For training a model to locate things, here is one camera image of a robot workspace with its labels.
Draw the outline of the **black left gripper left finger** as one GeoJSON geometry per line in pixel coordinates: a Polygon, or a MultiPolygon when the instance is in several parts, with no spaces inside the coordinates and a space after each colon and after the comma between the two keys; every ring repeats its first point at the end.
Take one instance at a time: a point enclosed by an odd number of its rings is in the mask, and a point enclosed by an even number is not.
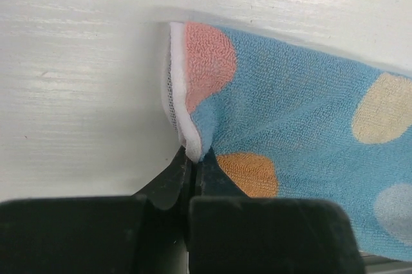
{"type": "Polygon", "coordinates": [[[191,162],[170,164],[130,196],[1,203],[2,273],[185,273],[182,192],[191,162]]]}

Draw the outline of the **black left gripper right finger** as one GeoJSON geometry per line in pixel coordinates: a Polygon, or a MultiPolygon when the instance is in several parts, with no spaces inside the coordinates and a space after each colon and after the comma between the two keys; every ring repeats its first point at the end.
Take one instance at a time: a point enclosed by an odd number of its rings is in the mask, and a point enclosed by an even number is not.
{"type": "Polygon", "coordinates": [[[196,166],[188,207],[191,273],[364,273],[344,210],[320,199],[251,198],[213,152],[196,166]]]}

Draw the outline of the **blue patterned towel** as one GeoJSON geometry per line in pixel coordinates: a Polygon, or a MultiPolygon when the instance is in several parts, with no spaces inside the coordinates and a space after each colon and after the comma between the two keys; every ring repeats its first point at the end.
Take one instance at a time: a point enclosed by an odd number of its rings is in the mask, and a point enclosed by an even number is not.
{"type": "Polygon", "coordinates": [[[193,162],[250,197],[326,199],[411,260],[411,77],[230,28],[170,25],[162,97],[193,162]]]}

